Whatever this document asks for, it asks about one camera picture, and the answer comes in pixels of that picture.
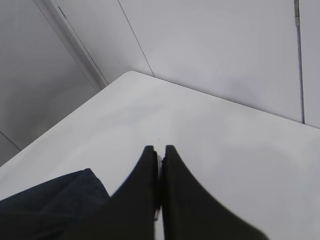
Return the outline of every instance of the white table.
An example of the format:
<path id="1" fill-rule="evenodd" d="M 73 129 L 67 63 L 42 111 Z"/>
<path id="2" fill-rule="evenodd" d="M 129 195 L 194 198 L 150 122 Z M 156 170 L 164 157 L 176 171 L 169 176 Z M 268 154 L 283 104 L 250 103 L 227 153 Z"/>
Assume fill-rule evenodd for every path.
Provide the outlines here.
<path id="1" fill-rule="evenodd" d="M 212 195 L 270 239 L 320 239 L 320 130 L 137 72 L 0 167 L 0 199 L 85 168 L 112 194 L 145 145 L 164 156 L 168 144 Z"/>

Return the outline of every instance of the white wall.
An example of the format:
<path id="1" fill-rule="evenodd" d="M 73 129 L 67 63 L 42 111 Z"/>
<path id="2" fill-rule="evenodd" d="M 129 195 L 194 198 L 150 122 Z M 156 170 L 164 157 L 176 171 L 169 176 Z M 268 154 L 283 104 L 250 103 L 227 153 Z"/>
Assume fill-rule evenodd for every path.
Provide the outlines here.
<path id="1" fill-rule="evenodd" d="M 107 80 L 151 75 L 136 35 L 155 77 L 302 121 L 293 0 L 56 1 Z"/>
<path id="2" fill-rule="evenodd" d="M 1 132 L 23 149 L 95 94 L 33 0 L 0 1 Z"/>
<path id="3" fill-rule="evenodd" d="M 320 1 L 300 1 L 305 124 L 320 128 Z"/>
<path id="4" fill-rule="evenodd" d="M 153 75 L 117 0 L 56 2 L 108 83 L 128 71 Z"/>

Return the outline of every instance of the navy cloth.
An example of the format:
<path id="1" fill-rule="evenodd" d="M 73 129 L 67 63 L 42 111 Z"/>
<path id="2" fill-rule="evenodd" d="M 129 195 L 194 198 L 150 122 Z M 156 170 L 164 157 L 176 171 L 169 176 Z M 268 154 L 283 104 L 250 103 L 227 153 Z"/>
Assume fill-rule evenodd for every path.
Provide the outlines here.
<path id="1" fill-rule="evenodd" d="M 60 176 L 0 201 L 0 238 L 55 240 L 109 198 L 90 169 Z"/>

